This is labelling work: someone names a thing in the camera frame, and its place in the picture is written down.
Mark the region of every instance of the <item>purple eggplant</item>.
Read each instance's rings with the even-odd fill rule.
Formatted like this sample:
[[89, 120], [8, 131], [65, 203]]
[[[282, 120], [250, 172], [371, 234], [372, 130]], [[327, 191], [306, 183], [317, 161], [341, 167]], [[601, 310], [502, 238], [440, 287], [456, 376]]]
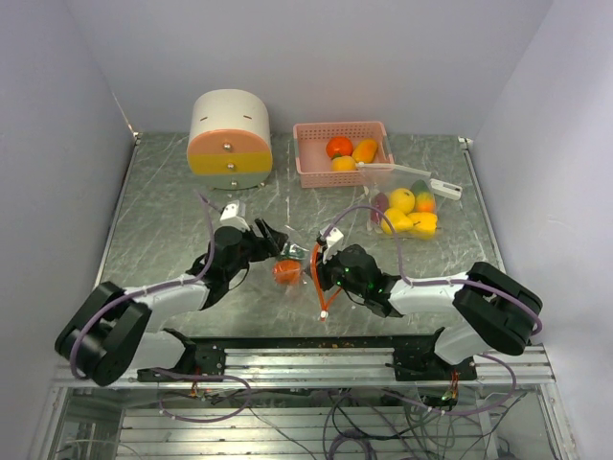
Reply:
[[[390, 207], [390, 200], [388, 199], [387, 195], [383, 194], [382, 192], [379, 192], [378, 194], [373, 196], [373, 199], [371, 200], [371, 206], [384, 213]], [[371, 211], [371, 221], [379, 225], [379, 223], [381, 223], [381, 215], [379, 213], [376, 213], [375, 211]]]

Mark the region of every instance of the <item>black bracket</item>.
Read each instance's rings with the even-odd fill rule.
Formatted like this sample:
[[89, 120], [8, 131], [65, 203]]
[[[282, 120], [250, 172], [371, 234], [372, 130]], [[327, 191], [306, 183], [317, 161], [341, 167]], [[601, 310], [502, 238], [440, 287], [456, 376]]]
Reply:
[[392, 354], [394, 362], [386, 364], [386, 367], [394, 369], [397, 381], [451, 380], [454, 370], [458, 372], [460, 380], [477, 379], [472, 357], [451, 366], [435, 355], [434, 347], [443, 330], [444, 328], [440, 328], [428, 336], [428, 343], [425, 346], [401, 346], [394, 349]]
[[[184, 375], [198, 376], [221, 376], [226, 368], [226, 353], [213, 343], [195, 344], [185, 335], [172, 330], [165, 329], [169, 334], [177, 337], [185, 345], [185, 353], [179, 359], [176, 366], [170, 369], [171, 372]], [[146, 382], [165, 382], [174, 381], [168, 376], [162, 376], [152, 369], [139, 369], [137, 371], [138, 381]]]

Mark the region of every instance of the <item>clear plastic bag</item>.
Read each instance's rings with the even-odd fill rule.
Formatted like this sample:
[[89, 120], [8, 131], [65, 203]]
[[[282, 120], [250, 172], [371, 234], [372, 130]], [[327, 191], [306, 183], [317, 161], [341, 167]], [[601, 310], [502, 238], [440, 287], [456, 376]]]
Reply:
[[[370, 205], [385, 213], [399, 236], [434, 238], [438, 216], [430, 172], [385, 164], [360, 163], [357, 168], [364, 177]], [[371, 211], [366, 225], [369, 231], [392, 235], [387, 222], [375, 211]]]
[[278, 285], [296, 287], [303, 281], [310, 251], [296, 230], [286, 225], [284, 231], [288, 240], [273, 266], [272, 275]]

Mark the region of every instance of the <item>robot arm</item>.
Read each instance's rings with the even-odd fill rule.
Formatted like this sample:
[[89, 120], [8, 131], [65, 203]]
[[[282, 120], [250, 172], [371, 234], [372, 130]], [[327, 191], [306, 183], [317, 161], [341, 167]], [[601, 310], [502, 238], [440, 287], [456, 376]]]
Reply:
[[478, 262], [466, 273], [420, 279], [408, 285], [398, 275], [383, 273], [360, 245], [340, 250], [342, 234], [338, 229], [319, 243], [324, 252], [318, 259], [317, 275], [323, 290], [340, 287], [360, 297], [366, 308], [382, 317], [458, 311], [464, 320], [438, 332], [434, 344], [435, 357], [449, 365], [491, 348], [521, 355], [534, 328], [534, 320], [512, 302], [484, 288], [452, 284], [450, 280], [470, 280], [500, 289], [536, 315], [542, 308], [535, 294], [487, 263]]
[[161, 330], [178, 313], [212, 307], [229, 290], [230, 282], [253, 262], [278, 256], [287, 235], [270, 228], [262, 219], [255, 223], [258, 236], [243, 218], [241, 203], [229, 203], [215, 231], [215, 252], [206, 275], [197, 280], [209, 252], [193, 262], [174, 287], [148, 293], [148, 287], [120, 288], [111, 282], [98, 285], [73, 316], [56, 341], [56, 351], [69, 359], [85, 324], [105, 305], [136, 291], [143, 295], [123, 301], [110, 310], [85, 336], [77, 354], [77, 367], [100, 386], [118, 379], [127, 369], [162, 367], [193, 374], [197, 367], [195, 347], [173, 330]]

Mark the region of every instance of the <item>toy fruit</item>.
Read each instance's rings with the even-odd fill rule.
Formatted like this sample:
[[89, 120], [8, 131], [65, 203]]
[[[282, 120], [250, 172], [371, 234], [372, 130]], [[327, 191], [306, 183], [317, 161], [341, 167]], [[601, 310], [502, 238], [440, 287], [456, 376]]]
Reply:
[[373, 163], [378, 147], [375, 139], [364, 139], [352, 153], [355, 163]]
[[355, 161], [350, 156], [337, 156], [332, 160], [333, 171], [355, 171]]
[[326, 153], [330, 158], [336, 156], [351, 156], [353, 153], [352, 141], [343, 136], [332, 137], [326, 145]]
[[[383, 194], [382, 192], [379, 192], [378, 194], [373, 196], [373, 199], [371, 200], [371, 206], [384, 213], [390, 207], [390, 200], [387, 199], [387, 195]], [[381, 214], [375, 211], [371, 211], [371, 221], [376, 224], [381, 223]]]
[[417, 213], [434, 213], [436, 201], [428, 185], [423, 180], [416, 181], [411, 187], [415, 195], [415, 211]]
[[437, 231], [439, 218], [434, 213], [411, 213], [407, 216], [413, 222], [413, 233], [423, 240], [430, 240]]
[[[394, 230], [397, 233], [399, 232], [408, 232], [413, 228], [413, 221], [407, 218], [402, 211], [397, 208], [390, 208], [385, 212], [385, 216], [390, 220]], [[388, 235], [392, 235], [392, 230], [387, 222], [382, 218], [381, 219], [381, 230], [383, 230]]]
[[291, 259], [278, 261], [272, 269], [275, 281], [280, 285], [297, 285], [302, 271], [300, 262]]
[[415, 208], [415, 196], [409, 189], [395, 189], [390, 193], [390, 207], [409, 214]]

